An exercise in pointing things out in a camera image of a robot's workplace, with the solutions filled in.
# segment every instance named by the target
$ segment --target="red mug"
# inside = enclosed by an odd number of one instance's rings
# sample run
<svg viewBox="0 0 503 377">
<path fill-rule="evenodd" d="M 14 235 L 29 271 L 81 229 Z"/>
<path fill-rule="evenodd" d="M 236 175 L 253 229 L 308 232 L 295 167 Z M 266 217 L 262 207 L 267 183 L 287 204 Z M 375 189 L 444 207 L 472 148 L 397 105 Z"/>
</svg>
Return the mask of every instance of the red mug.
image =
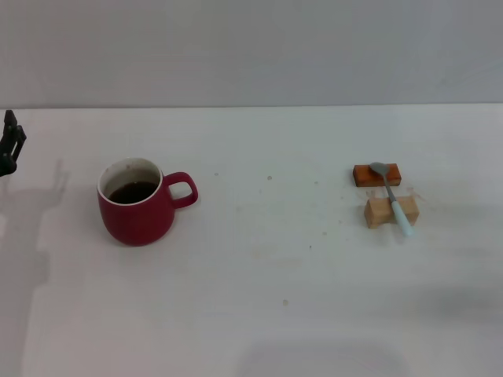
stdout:
<svg viewBox="0 0 503 377">
<path fill-rule="evenodd" d="M 156 191 L 137 203 L 121 204 L 109 198 L 117 189 L 133 182 L 157 185 Z M 192 193 L 173 199 L 170 185 L 185 182 Z M 142 246 L 157 241 L 166 234 L 174 220 L 174 210 L 194 204 L 197 188 L 187 173 L 163 175 L 161 169 L 147 159 L 123 159 L 108 167 L 97 183 L 97 198 L 106 229 L 119 241 Z"/>
</svg>

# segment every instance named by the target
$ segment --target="wooden block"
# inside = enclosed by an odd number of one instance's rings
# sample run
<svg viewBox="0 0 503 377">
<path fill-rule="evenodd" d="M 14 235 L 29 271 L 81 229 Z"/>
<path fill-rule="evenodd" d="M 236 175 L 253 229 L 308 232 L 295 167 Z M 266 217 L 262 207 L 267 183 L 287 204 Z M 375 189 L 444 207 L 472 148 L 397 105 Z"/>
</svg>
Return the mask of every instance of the wooden block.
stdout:
<svg viewBox="0 0 503 377">
<path fill-rule="evenodd" d="M 413 196 L 399 196 L 396 198 L 402 207 L 403 213 L 411 225 L 416 224 L 419 216 L 419 208 L 417 208 L 416 200 Z M 393 208 L 389 198 L 371 198 L 365 206 L 365 219 L 367 226 L 371 229 L 377 228 L 381 224 L 393 223 L 396 224 Z"/>
<path fill-rule="evenodd" d="M 389 163 L 390 172 L 386 178 L 390 186 L 398 186 L 402 181 L 402 176 L 396 163 Z M 377 187 L 384 186 L 384 179 L 377 173 L 374 173 L 369 165 L 354 165 L 353 169 L 354 183 L 357 187 Z"/>
</svg>

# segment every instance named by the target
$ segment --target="black object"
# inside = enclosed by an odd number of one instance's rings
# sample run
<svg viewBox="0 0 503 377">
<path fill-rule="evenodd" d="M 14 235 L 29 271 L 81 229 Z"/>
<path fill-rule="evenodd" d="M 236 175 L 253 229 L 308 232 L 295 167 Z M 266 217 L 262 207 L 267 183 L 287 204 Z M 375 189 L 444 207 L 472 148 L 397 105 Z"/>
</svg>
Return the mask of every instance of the black object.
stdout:
<svg viewBox="0 0 503 377">
<path fill-rule="evenodd" d="M 0 177 L 16 171 L 17 157 L 26 140 L 23 127 L 17 125 L 17 119 L 12 110 L 6 111 L 3 122 L 3 136 L 0 140 Z"/>
<path fill-rule="evenodd" d="M 118 204 L 132 204 L 141 202 L 151 196 L 157 189 L 152 182 L 131 182 L 115 190 L 109 199 Z"/>
</svg>

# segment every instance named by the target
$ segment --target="light blue spoon handle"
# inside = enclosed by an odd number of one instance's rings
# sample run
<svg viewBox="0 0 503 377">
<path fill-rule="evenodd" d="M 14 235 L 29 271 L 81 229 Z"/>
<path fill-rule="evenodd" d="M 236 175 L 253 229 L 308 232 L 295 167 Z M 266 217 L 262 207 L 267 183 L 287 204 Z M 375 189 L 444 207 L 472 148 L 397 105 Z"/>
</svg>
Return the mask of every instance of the light blue spoon handle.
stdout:
<svg viewBox="0 0 503 377">
<path fill-rule="evenodd" d="M 400 203 L 395 200 L 391 202 L 391 206 L 393 207 L 393 212 L 395 212 L 396 222 L 400 225 L 400 228 L 402 228 L 403 235 L 405 237 L 412 236 L 414 231 L 412 226 L 410 226 L 409 220 L 407 220 L 406 214 L 403 213 Z"/>
</svg>

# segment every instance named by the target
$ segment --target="gray wall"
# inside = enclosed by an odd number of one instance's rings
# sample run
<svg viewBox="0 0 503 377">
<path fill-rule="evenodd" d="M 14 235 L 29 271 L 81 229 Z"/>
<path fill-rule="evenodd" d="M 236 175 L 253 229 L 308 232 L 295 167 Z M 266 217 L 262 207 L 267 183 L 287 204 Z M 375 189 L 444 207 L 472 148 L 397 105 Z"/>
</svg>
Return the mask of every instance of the gray wall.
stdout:
<svg viewBox="0 0 503 377">
<path fill-rule="evenodd" d="M 0 0 L 0 107 L 503 102 L 502 0 Z"/>
</svg>

